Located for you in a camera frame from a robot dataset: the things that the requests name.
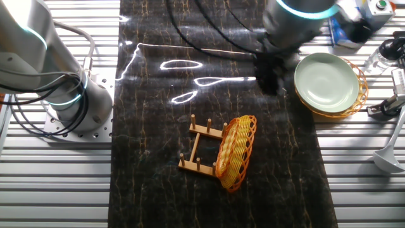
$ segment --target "white utensil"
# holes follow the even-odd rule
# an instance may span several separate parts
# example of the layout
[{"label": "white utensil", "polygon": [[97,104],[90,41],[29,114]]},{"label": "white utensil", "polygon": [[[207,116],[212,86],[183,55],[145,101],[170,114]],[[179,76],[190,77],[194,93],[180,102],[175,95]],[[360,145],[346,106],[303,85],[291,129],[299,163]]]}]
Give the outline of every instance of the white utensil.
[{"label": "white utensil", "polygon": [[405,168],[397,161],[394,156],[394,145],[397,141],[399,132],[402,129],[402,125],[405,122],[405,108],[402,108],[399,115],[397,126],[395,131],[388,142],[388,144],[381,150],[374,152],[374,163],[382,170],[388,173],[399,173],[405,171]]},{"label": "white utensil", "polygon": [[315,53],[297,66],[294,83],[298,95],[314,109],[338,113],[357,100],[359,82],[353,69],[338,56]]}]

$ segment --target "ceramic plate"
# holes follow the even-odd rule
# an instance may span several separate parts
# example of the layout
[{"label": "ceramic plate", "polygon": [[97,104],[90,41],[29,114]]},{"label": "ceramic plate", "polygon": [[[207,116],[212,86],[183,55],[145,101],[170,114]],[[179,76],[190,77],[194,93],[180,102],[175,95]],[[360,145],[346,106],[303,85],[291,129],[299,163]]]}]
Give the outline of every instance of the ceramic plate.
[{"label": "ceramic plate", "polygon": [[313,108],[338,113],[357,100],[359,82],[353,69],[328,53],[305,57],[297,66],[294,82],[298,95]]}]

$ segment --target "wooden peg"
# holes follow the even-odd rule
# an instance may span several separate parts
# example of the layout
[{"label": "wooden peg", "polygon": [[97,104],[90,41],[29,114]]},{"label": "wooden peg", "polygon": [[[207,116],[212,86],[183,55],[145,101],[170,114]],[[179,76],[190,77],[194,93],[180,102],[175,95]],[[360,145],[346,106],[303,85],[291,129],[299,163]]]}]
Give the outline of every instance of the wooden peg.
[{"label": "wooden peg", "polygon": [[200,158],[197,158],[197,170],[200,171]]},{"label": "wooden peg", "polygon": [[208,119],[207,123],[207,133],[209,133],[209,129],[211,128],[211,119]]},{"label": "wooden peg", "polygon": [[191,123],[192,123],[192,128],[196,128],[196,116],[195,114],[191,114]]},{"label": "wooden peg", "polygon": [[222,137],[225,135],[225,131],[227,131],[228,124],[223,123],[223,128],[222,128]]},{"label": "wooden peg", "polygon": [[194,141],[194,146],[192,147],[190,162],[194,160],[194,155],[196,155],[198,140],[200,140],[200,133],[197,133],[196,140]]},{"label": "wooden peg", "polygon": [[182,165],[184,166],[185,163],[184,163],[184,155],[183,155],[183,153],[180,154],[180,159],[181,159],[181,161],[182,161]]},{"label": "wooden peg", "polygon": [[216,162],[213,163],[213,175],[215,175]]}]

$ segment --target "orange wicker basket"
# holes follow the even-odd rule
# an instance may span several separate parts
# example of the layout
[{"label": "orange wicker basket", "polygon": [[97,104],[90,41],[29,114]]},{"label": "orange wicker basket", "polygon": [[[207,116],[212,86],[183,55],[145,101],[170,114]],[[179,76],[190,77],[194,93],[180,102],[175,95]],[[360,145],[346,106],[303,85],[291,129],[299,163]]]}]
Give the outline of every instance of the orange wicker basket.
[{"label": "orange wicker basket", "polygon": [[238,190],[245,179],[257,128],[256,122],[254,116],[235,118],[229,123],[223,136],[215,174],[230,193]]},{"label": "orange wicker basket", "polygon": [[360,70],[360,68],[358,66],[356,66],[355,64],[351,63],[349,60],[342,58],[344,61],[346,61],[347,64],[349,64],[349,66],[354,70],[354,73],[357,75],[357,79],[359,82],[359,93],[358,93],[358,97],[357,100],[354,102],[354,104],[348,108],[345,111],[342,111],[340,113],[325,113],[322,112],[320,110],[316,110],[314,108],[312,108],[310,105],[308,105],[299,95],[299,93],[297,92],[297,88],[296,88],[296,93],[298,95],[298,98],[301,100],[301,102],[312,112],[324,116],[324,117],[329,117],[329,118],[345,118],[348,116],[351,116],[353,114],[356,114],[357,112],[359,112],[362,107],[366,104],[367,98],[368,98],[368,84],[367,84],[367,80],[366,80],[366,75],[365,73]]}]

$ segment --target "black marble surface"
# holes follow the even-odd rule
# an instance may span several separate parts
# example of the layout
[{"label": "black marble surface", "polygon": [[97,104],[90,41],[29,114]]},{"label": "black marble surface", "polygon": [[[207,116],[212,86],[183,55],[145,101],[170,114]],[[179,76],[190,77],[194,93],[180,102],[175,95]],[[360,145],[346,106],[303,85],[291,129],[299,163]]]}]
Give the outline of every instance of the black marble surface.
[{"label": "black marble surface", "polygon": [[[236,49],[209,28],[193,1],[172,3],[180,29],[196,45],[248,57],[223,52]],[[257,48],[222,0],[202,3],[233,40]],[[258,29],[264,4],[249,0],[231,8]],[[294,91],[265,95],[252,63],[187,47],[162,0],[122,0],[120,12],[109,227],[337,227],[313,118]],[[211,118],[215,129],[242,115],[258,119],[247,176],[236,193],[217,179],[178,169],[179,154],[189,159],[195,139],[192,113],[200,125]],[[219,145],[201,137],[196,157],[211,165]]]}]

